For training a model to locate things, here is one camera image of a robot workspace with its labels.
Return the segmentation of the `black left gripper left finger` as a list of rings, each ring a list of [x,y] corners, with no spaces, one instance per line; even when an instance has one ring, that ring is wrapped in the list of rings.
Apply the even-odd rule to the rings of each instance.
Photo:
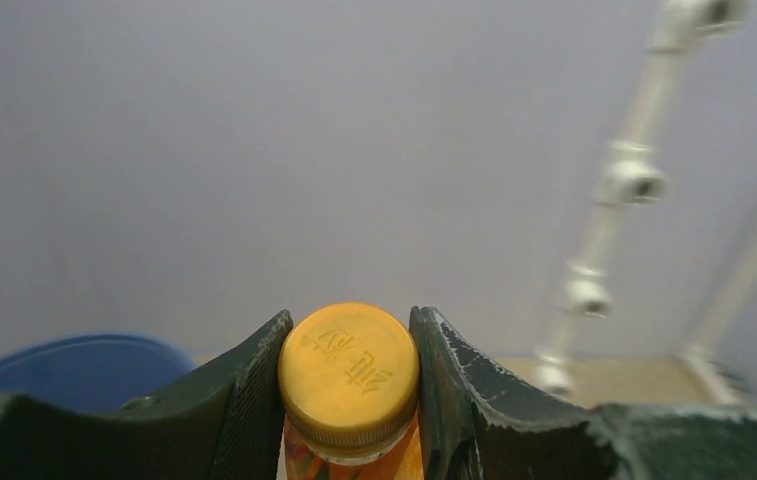
[[[0,479],[273,479],[284,409],[281,311],[236,347],[117,410],[0,393]]]

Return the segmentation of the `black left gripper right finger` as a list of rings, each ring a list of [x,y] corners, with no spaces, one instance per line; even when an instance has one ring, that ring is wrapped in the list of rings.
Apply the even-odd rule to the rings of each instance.
[[[411,310],[428,479],[757,479],[757,405],[585,409],[527,383],[433,307]]]

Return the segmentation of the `orange juice bottle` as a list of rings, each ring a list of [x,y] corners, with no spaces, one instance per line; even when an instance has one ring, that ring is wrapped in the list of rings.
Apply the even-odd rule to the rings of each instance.
[[[289,479],[421,479],[420,361],[407,327],[359,302],[298,323],[277,366]]]

